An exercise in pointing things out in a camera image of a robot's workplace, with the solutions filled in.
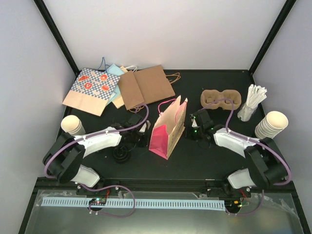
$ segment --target pink paper bag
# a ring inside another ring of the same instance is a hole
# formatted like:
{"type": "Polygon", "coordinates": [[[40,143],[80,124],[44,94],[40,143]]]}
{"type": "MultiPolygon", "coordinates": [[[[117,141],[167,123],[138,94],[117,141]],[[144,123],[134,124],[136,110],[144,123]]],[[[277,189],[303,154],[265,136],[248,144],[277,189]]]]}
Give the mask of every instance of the pink paper bag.
{"type": "Polygon", "coordinates": [[[180,101],[181,96],[174,99],[163,113],[160,112],[159,107],[169,101],[162,102],[158,106],[160,116],[153,127],[149,150],[165,159],[169,158],[185,129],[187,98],[182,104],[180,101]]]}

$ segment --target stack of paper cups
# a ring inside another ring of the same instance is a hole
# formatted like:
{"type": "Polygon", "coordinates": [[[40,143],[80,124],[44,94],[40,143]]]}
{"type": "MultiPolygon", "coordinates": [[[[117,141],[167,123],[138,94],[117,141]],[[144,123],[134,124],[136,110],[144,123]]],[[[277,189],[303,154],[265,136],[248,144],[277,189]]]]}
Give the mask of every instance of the stack of paper cups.
{"type": "Polygon", "coordinates": [[[256,126],[254,133],[259,139],[263,139],[266,137],[274,138],[287,126],[288,119],[283,113],[278,111],[271,111],[256,126]]]}
{"type": "Polygon", "coordinates": [[[72,136],[80,136],[86,134],[80,119],[77,116],[66,116],[60,124],[64,132],[72,136]]]}

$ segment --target robotic arm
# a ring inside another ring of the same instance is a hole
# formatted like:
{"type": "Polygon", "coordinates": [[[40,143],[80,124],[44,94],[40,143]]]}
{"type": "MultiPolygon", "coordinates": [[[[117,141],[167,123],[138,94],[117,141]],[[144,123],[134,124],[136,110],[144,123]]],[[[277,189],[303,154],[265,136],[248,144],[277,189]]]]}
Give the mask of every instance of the robotic arm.
{"type": "Polygon", "coordinates": [[[114,124],[99,133],[101,135],[88,138],[91,134],[82,136],[71,136],[69,133],[61,134],[47,155],[43,158],[43,164],[64,145],[83,138],[72,146],[68,147],[50,164],[48,171],[54,175],[59,183],[73,181],[82,183],[88,187],[94,187],[100,180],[100,176],[92,168],[82,165],[82,160],[88,155],[108,147],[114,147],[114,160],[118,163],[124,163],[129,160],[130,151],[136,146],[143,146],[147,141],[144,137],[145,131],[150,127],[149,121],[145,122],[139,128],[125,132],[109,133],[111,130],[120,130],[129,128],[142,121],[142,117],[135,114],[124,125],[114,124]]]}
{"type": "Polygon", "coordinates": [[[248,168],[238,170],[227,176],[227,181],[234,189],[247,186],[266,189],[287,176],[285,167],[274,155],[249,141],[253,139],[253,141],[261,142],[281,156],[280,150],[272,139],[259,140],[246,137],[247,140],[244,140],[233,136],[226,131],[224,126],[215,126],[207,110],[195,112],[191,115],[191,120],[192,127],[187,134],[192,139],[205,139],[217,146],[228,148],[246,159],[248,168]]]}

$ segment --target white linear rail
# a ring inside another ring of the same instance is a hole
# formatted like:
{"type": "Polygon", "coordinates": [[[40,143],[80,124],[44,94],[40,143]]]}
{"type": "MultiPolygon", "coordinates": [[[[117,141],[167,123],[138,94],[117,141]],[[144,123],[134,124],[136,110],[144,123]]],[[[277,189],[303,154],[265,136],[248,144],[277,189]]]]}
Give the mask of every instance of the white linear rail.
{"type": "MultiPolygon", "coordinates": [[[[83,197],[44,197],[41,206],[88,207],[92,198],[83,197]]],[[[108,198],[99,208],[132,208],[132,199],[108,198]]],[[[224,201],[217,200],[176,200],[176,199],[136,199],[137,209],[183,209],[225,211],[224,201]]]]}

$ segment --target white wall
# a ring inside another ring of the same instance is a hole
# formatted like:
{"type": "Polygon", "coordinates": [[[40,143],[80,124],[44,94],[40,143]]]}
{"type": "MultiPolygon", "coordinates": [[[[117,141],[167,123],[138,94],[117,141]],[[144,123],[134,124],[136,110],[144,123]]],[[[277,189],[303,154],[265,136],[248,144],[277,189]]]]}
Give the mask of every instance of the white wall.
{"type": "Polygon", "coordinates": [[[74,73],[32,0],[0,7],[0,233],[17,233],[74,73]]]}
{"type": "Polygon", "coordinates": [[[276,137],[289,163],[306,218],[312,224],[312,1],[298,0],[255,73],[268,88],[265,110],[289,126],[276,137]]]}
{"type": "Polygon", "coordinates": [[[80,69],[249,69],[285,0],[45,2],[80,69]]]}

